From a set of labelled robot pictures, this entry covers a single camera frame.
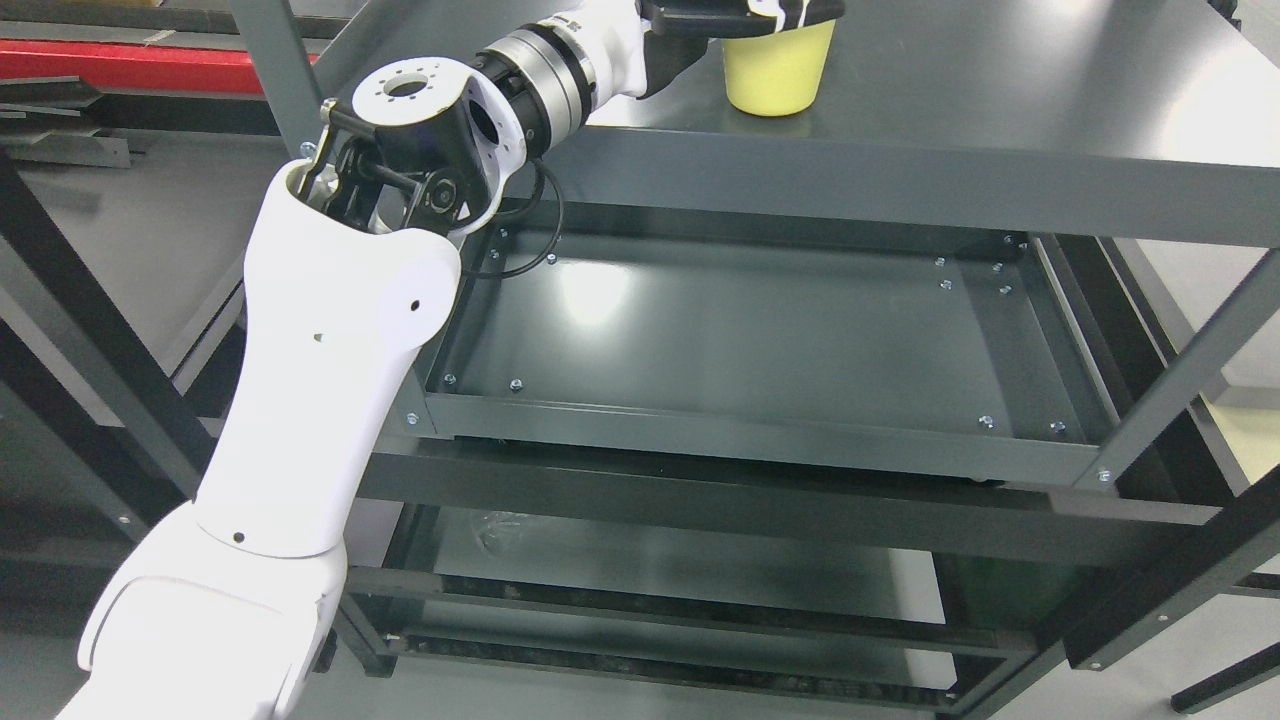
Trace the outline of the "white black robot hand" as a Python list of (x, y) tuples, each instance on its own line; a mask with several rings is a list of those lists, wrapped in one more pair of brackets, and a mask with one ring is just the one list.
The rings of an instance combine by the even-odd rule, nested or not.
[(845, 1), (584, 1), (613, 72), (609, 96), (650, 97), (707, 53), (713, 38), (785, 35), (846, 13)]

